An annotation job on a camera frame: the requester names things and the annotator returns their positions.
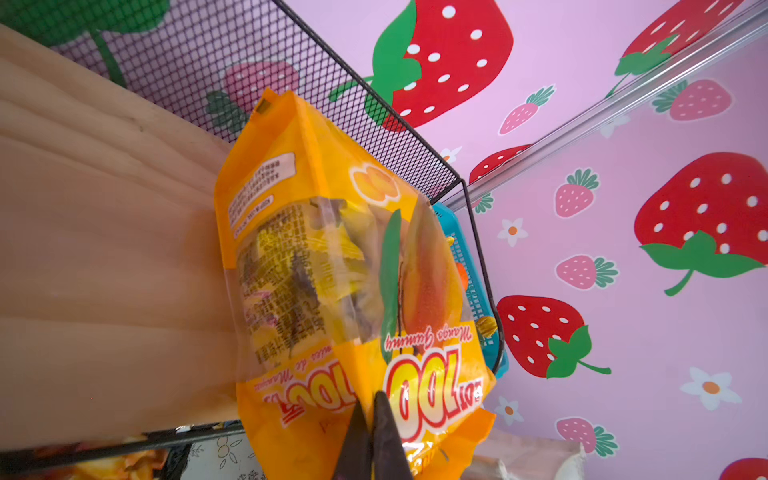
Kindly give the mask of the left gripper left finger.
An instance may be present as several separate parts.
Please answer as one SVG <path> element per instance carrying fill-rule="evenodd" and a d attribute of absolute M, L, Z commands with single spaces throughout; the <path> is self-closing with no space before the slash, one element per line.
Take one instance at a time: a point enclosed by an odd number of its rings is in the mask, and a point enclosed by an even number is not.
<path fill-rule="evenodd" d="M 371 480 L 372 435 L 360 402 L 355 404 L 332 480 Z"/>

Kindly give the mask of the yellow mango gummy bag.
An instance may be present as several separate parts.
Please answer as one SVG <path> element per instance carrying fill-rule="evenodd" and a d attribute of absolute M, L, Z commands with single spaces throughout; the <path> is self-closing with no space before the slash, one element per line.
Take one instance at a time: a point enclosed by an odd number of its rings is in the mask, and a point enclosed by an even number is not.
<path fill-rule="evenodd" d="M 413 479 L 457 479 L 495 383 L 429 200 L 293 92 L 265 92 L 215 185 L 239 418 L 269 479 L 331 479 L 390 402 Z"/>

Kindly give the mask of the white canvas tote bag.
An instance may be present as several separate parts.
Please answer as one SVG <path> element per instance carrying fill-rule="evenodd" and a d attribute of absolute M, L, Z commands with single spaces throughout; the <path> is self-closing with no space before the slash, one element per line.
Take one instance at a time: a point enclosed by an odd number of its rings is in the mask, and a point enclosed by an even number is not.
<path fill-rule="evenodd" d="M 577 441 L 493 430 L 460 479 L 584 480 L 586 453 Z"/>

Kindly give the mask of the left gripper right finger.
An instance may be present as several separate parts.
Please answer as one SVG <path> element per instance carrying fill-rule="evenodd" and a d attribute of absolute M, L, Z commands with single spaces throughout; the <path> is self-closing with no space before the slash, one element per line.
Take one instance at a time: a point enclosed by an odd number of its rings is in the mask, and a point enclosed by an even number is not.
<path fill-rule="evenodd" d="M 375 480 L 412 480 L 395 418 L 387 395 L 374 397 L 373 478 Z"/>

